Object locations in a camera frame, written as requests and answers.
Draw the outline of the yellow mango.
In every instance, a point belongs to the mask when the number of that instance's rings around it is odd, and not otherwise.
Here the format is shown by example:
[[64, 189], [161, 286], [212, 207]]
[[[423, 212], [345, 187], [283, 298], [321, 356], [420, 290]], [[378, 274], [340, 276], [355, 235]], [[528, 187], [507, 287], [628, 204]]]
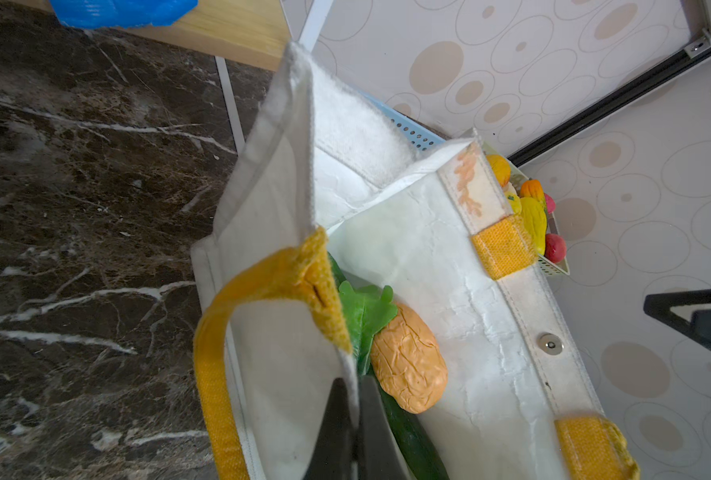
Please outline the yellow mango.
[[521, 218], [529, 234], [533, 247], [539, 255], [545, 254], [545, 236], [547, 236], [547, 214], [539, 200], [531, 197], [521, 198]]

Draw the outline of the pink peach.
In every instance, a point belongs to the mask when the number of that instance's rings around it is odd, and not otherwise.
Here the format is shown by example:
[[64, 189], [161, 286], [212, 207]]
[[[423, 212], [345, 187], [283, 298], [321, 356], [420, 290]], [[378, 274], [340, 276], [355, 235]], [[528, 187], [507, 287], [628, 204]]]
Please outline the pink peach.
[[555, 212], [555, 207], [557, 207], [555, 205], [555, 200], [553, 200], [549, 194], [545, 194], [545, 212], [547, 212], [547, 214], [553, 214], [553, 212]]

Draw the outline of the red apple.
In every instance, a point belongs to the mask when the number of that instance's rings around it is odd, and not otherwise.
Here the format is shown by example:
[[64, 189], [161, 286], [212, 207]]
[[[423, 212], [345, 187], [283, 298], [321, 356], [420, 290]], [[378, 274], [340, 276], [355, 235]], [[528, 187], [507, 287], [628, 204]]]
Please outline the red apple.
[[551, 263], [559, 264], [567, 256], [567, 244], [559, 234], [547, 233], [545, 235], [545, 253], [543, 256]]

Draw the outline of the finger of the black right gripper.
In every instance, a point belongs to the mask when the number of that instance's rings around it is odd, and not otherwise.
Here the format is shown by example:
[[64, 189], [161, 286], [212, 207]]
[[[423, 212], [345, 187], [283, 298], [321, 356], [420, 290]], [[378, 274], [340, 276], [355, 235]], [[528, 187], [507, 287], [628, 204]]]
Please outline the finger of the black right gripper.
[[711, 289], [648, 295], [643, 312], [711, 351]]

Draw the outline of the blue candy packet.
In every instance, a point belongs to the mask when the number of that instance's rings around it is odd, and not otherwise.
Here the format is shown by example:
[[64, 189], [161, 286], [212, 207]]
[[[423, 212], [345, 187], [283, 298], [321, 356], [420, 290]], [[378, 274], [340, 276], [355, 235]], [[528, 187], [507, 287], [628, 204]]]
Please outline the blue candy packet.
[[197, 0], [52, 0], [62, 25], [79, 29], [171, 26], [198, 5]]

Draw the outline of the orange fruit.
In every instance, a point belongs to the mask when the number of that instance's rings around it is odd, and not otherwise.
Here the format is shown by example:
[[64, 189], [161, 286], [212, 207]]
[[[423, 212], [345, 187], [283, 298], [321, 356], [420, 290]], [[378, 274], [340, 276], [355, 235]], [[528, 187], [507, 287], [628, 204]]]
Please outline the orange fruit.
[[511, 164], [499, 154], [487, 155], [487, 161], [499, 186], [503, 189], [507, 188], [507, 184], [511, 180]]

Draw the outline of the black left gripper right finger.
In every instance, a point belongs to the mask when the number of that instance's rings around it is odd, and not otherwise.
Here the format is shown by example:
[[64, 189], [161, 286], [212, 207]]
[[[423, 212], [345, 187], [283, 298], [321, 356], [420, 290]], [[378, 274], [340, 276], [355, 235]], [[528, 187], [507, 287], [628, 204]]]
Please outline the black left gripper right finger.
[[359, 428], [355, 443], [357, 478], [365, 480], [407, 479], [399, 459], [393, 432], [383, 409], [377, 380], [371, 376], [359, 379]]

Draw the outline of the green cucumber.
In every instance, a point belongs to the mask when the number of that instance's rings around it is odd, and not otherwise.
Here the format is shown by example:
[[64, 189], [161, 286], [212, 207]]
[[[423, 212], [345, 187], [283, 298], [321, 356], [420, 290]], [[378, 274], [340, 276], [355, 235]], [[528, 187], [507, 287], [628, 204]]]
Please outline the green cucumber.
[[[339, 285], [348, 280], [334, 258], [329, 257], [328, 260], [338, 292]], [[369, 371], [363, 376], [367, 375], [377, 380], [377, 376], [373, 372], [373, 366], [369, 366]], [[403, 456], [403, 460], [407, 462], [409, 472], [417, 479], [449, 478], [447, 468], [445, 468], [435, 444], [433, 444], [429, 434], [427, 434], [427, 430], [419, 421], [419, 414], [412, 414], [401, 409], [399, 404], [387, 392], [383, 391], [383, 388], [379, 385], [379, 380], [377, 380], [377, 385], [379, 386], [381, 402], [383, 402], [383, 409], [387, 414], [389, 427], [393, 432], [393, 439], [397, 442], [397, 447]]]

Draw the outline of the white grocery bag yellow handles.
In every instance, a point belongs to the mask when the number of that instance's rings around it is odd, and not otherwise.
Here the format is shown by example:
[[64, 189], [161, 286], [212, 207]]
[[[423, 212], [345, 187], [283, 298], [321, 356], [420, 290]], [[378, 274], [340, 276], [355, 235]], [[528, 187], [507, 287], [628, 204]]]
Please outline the white grocery bag yellow handles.
[[191, 261], [222, 479], [637, 479], [475, 138], [421, 149], [297, 43]]

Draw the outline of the tan wrinkled potato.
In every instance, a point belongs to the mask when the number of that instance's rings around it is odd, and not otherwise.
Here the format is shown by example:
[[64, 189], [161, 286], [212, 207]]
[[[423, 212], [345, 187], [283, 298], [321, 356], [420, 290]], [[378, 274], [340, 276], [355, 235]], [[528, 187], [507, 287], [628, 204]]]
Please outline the tan wrinkled potato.
[[431, 328], [415, 310], [401, 303], [397, 304], [397, 316], [373, 338], [371, 366], [383, 391], [412, 414], [435, 406], [449, 381], [447, 364]]

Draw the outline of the green plastic basket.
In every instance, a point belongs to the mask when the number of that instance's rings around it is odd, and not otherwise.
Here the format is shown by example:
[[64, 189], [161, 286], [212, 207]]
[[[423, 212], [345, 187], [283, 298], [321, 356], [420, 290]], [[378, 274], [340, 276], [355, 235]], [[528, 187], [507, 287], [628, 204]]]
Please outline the green plastic basket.
[[493, 146], [483, 142], [481, 147], [513, 214], [523, 222], [527, 236], [533, 242], [537, 263], [543, 274], [569, 276], [571, 270], [567, 264], [567, 244], [559, 235], [555, 222], [553, 198], [545, 192], [539, 180], [526, 176]]

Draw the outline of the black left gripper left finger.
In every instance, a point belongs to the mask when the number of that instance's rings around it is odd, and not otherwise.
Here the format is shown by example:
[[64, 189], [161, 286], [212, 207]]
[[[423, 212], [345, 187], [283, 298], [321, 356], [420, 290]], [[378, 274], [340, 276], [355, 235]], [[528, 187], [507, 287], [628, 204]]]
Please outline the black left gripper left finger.
[[345, 480], [352, 477], [354, 434], [347, 386], [332, 382], [321, 426], [303, 480]]

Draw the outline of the blue plastic basket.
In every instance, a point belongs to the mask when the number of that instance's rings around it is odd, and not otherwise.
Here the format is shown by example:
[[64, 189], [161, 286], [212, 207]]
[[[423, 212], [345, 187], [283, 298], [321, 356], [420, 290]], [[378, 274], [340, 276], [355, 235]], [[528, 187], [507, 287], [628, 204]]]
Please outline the blue plastic basket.
[[367, 93], [363, 93], [363, 96], [365, 96], [365, 98], [367, 98], [367, 100], [369, 100], [375, 108], [377, 108], [377, 110], [389, 118], [389, 121], [393, 124], [393, 127], [396, 130], [399, 130], [401, 135], [407, 138], [409, 143], [416, 150], [427, 151], [445, 143], [445, 139], [435, 134], [435, 132], [432, 132], [429, 128], [421, 125], [419, 122], [416, 122], [402, 113], [399, 113], [397, 110], [390, 108], [387, 104], [376, 100], [373, 96], [370, 96]]

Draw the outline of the white wooden two-tier shelf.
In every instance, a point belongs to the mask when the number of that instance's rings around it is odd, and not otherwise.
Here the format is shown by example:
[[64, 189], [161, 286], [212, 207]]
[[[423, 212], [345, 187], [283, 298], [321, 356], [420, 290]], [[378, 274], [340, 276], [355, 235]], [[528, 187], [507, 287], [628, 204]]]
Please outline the white wooden two-tier shelf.
[[[19, 1], [56, 18], [50, 1]], [[306, 20], [297, 40], [289, 33], [280, 1], [199, 1], [198, 5], [171, 26], [139, 28], [79, 29], [117, 31], [166, 45], [220, 57], [251, 67], [271, 70], [280, 84], [273, 89], [257, 116], [250, 143], [256, 147], [279, 135], [290, 137], [291, 94], [313, 64], [312, 48], [325, 18]]]

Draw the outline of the green leafy vegetable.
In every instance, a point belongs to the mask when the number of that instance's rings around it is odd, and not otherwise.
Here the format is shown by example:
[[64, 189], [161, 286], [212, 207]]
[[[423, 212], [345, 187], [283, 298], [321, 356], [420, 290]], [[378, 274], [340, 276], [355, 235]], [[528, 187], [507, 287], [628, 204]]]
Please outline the green leafy vegetable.
[[375, 285], [354, 288], [345, 281], [339, 285], [338, 293], [357, 364], [357, 375], [363, 376], [371, 366], [371, 347], [375, 335], [399, 313], [393, 302], [393, 288]]

